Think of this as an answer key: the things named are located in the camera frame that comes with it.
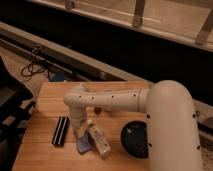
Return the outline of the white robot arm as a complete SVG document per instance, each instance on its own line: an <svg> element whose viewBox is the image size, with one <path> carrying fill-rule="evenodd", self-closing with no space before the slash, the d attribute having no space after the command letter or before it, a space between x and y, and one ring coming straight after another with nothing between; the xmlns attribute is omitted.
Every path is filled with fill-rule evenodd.
<svg viewBox="0 0 213 171"><path fill-rule="evenodd" d="M149 171L203 171L195 106L182 84L164 80L148 89L90 92L78 84L64 96L79 135L88 106L144 113Z"/></svg>

